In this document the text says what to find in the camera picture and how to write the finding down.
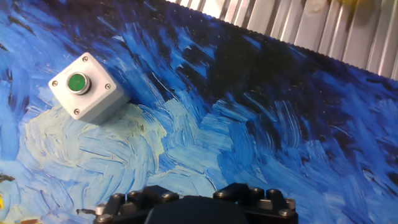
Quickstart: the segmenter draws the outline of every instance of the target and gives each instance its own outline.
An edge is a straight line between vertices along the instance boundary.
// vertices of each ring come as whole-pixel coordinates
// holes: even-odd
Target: black plastic part
[[[117,215],[121,205],[124,204],[125,201],[126,196],[124,194],[112,195],[105,206],[103,214],[109,214],[113,216]]]
[[[298,215],[279,214],[288,209],[282,192],[249,188],[245,184],[231,184],[217,192],[213,198],[179,195],[159,186],[150,186],[142,192],[112,195],[103,214],[113,216],[107,224],[296,224]]]
[[[275,210],[264,210],[256,207],[242,207],[242,209],[250,224],[297,224],[299,222],[297,213],[290,217],[282,217]]]
[[[271,200],[272,209],[275,211],[279,211],[284,208],[289,209],[289,206],[286,203],[286,199],[284,198],[280,190],[276,189],[267,190],[267,199]]]
[[[128,214],[128,213],[133,213],[138,211],[137,206],[134,205],[133,203],[125,203],[120,207],[120,214]]]
[[[264,189],[261,189],[259,187],[251,188],[250,191],[254,200],[260,200],[266,196],[266,192],[264,191]]]
[[[133,191],[127,194],[127,202],[137,202],[138,201],[138,197],[141,195],[141,192],[139,191]]]
[[[113,218],[112,224],[144,224],[150,209],[138,211],[135,213],[118,215]]]
[[[223,196],[220,197],[219,192],[224,192]],[[246,184],[230,184],[225,188],[215,192],[213,194],[214,199],[225,200],[229,202],[237,202],[246,200],[250,197],[251,191]]]
[[[207,197],[187,196],[156,206],[146,224],[248,224],[238,205]]]

